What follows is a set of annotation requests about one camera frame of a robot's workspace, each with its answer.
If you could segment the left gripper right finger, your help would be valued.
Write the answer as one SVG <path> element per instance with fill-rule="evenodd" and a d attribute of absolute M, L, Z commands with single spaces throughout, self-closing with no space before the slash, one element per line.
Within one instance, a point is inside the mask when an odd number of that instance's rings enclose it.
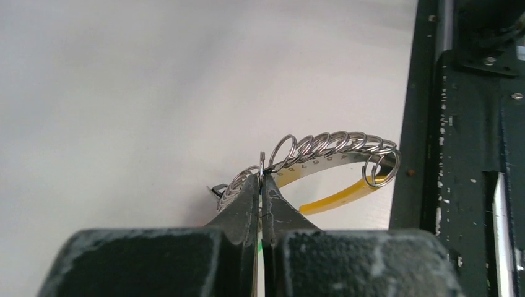
<path fill-rule="evenodd" d="M 462 296 L 447 250 L 429 232 L 321 230 L 261 181 L 266 296 Z"/>

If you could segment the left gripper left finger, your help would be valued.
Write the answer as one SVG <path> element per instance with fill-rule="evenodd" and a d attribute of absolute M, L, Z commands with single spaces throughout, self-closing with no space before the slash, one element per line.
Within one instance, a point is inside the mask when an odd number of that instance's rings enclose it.
<path fill-rule="evenodd" d="M 259 179 L 197 228 L 103 228 L 74 233 L 39 296 L 254 296 Z"/>

